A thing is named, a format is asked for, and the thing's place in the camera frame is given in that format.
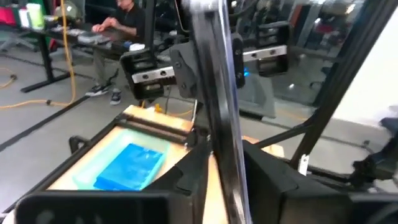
yellow cable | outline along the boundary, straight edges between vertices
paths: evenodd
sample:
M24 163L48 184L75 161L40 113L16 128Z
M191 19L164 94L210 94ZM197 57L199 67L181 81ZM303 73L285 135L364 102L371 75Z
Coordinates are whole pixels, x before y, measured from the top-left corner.
M69 103L61 103L61 102L51 102L51 106L68 106L75 101L76 98L76 83L75 83L75 72L73 71L72 61L70 60L70 53L68 48L68 37L67 37L67 17L64 7L64 0L61 0L61 9L62 9L62 25L63 25L63 44L65 47L65 56L67 58L67 64L69 67L70 72L70 82L72 88L72 98ZM36 103L43 103L47 104L48 100L29 100L21 103L16 103L14 105L7 105L7 106L0 106L1 109L9 109L9 108L16 108L19 106L29 105L29 104L36 104Z

concrete floor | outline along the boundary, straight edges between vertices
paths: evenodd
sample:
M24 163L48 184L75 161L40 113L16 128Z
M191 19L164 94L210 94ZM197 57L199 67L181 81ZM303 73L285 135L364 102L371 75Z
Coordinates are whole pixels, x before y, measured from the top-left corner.
M12 49L8 54L40 62L39 54L23 49ZM53 66L66 68L65 62L62 60L54 61ZM1 55L0 67L13 70L19 77L11 86L0 90L0 105L10 105L32 99L70 100L69 79L25 94L19 90L42 81L44 69ZM87 64L77 65L75 71L88 76L94 75L92 67ZM9 74L3 70L0 71L0 74L0 83L7 82ZM76 83L78 97L83 96L84 92L94 84L93 80L82 77L77 77ZM178 91L174 89L171 95L178 98ZM7 208L70 156L67 143L70 136L78 134L91 138L128 105L137 103L128 91L123 93L123 102L117 106L109 105L109 97L109 95L105 95L86 100L68 113L0 152L0 210ZM164 106L165 99L158 99L157 102ZM241 118L242 133L257 139L269 138L286 131L289 127L300 124L302 118L308 117L312 112L311 108L282 100L276 100L275 107L276 119L264 119L262 123ZM169 101L169 113L182 113L191 108L192 103L186 101L173 98ZM45 105L29 105L0 110L0 122L3 126L0 130L0 143L7 141L59 109ZM354 160L365 158L368 153L364 149L350 146L344 142L331 141L328 138L355 144L360 144L361 139L372 139L372 142L380 146L388 139L388 134L382 129L366 129L358 125L341 123L341 121L331 121L324 136L326 139L321 138L315 146L310 163L336 172L351 172L351 163ZM302 135L279 143L284 147L286 157L293 155L301 139ZM388 191L397 191L391 182L379 183L379 186Z

black metal frame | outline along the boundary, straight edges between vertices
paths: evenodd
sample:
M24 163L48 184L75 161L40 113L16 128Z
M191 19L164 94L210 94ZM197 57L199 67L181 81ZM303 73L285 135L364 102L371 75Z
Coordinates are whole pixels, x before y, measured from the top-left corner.
M290 161L291 166L297 168L302 155L309 155L311 153L349 85L397 6L397 0L387 0L384 4L378 4L375 1L366 1L357 18L357 22L354 24L346 40L346 43L351 46L350 51L347 49L342 50L347 54L342 57L341 63L335 64L336 75L333 76L325 96L328 100L323 101L316 112L303 124L271 138L264 139L258 142L257 146L270 146L271 144L305 133L304 138Z
M130 124L130 122L138 123L151 128L156 128L163 132L152 131L151 129L135 126ZM182 131L180 129L171 128L169 126L164 126L159 123L144 120L133 115L121 113L117 115L117 117L115 117L109 124L107 124L91 139L85 139L80 136L72 136L69 139L70 152L72 155L57 168L55 168L49 175L44 177L37 185L31 188L25 195L29 195L33 192L42 191L49 188L57 179L59 179L68 169L70 169L76 162L78 162L95 145L97 145L115 127L137 130L142 133L150 134L151 136L182 145L185 144L185 140L189 135L189 133L186 133L185 131ZM10 207L5 209L3 213L9 213L12 209L14 209L16 203L17 202L13 203Z

metal bracket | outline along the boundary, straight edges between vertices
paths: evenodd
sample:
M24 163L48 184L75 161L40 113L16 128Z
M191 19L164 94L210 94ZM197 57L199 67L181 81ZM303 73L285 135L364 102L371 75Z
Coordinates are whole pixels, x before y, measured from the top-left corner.
M72 136L69 138L69 147L70 152L73 154L77 150L87 146L90 143L90 140L83 138L81 136Z

plastic tray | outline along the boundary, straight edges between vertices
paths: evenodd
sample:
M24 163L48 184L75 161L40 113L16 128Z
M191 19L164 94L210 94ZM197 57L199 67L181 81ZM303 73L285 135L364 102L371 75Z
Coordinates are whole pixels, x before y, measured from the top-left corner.
M164 156L167 155L171 145L169 141L143 134L138 131L125 129L121 131L121 133L108 145L102 148L100 152L91 159L91 161L73 175L72 179L76 184L77 189L97 189L94 187L97 177L131 143L156 152L161 152Z

